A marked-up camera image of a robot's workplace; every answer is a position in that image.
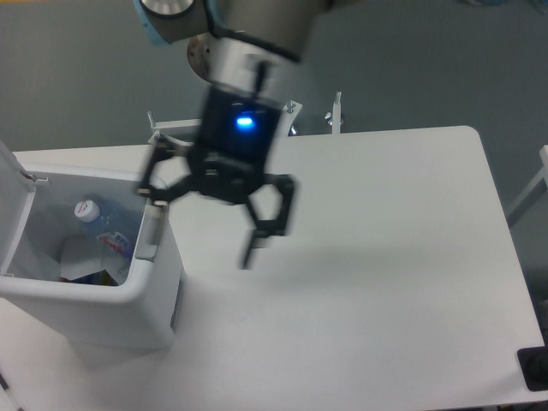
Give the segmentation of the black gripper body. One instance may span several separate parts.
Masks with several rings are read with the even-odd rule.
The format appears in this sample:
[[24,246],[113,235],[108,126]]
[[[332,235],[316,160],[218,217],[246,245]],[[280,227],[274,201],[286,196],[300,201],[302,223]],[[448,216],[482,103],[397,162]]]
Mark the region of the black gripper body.
[[265,173],[282,108],[268,98],[212,86],[188,152],[189,189],[231,204],[245,203],[264,185],[285,195],[283,176]]

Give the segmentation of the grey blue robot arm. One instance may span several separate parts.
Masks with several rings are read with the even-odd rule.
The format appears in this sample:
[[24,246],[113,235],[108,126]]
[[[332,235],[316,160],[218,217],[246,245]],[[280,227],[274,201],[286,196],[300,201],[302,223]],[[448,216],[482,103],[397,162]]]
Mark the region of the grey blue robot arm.
[[[280,134],[285,101],[277,94],[283,71],[302,59],[318,16],[329,1],[137,1],[151,41],[170,45],[200,34],[214,40],[209,91],[189,142],[154,132],[152,153],[137,188],[155,206],[196,192],[250,210],[253,230],[241,258],[248,268],[263,240],[287,233],[296,183],[265,166]],[[265,185],[281,196],[277,215],[263,219],[253,194]]]

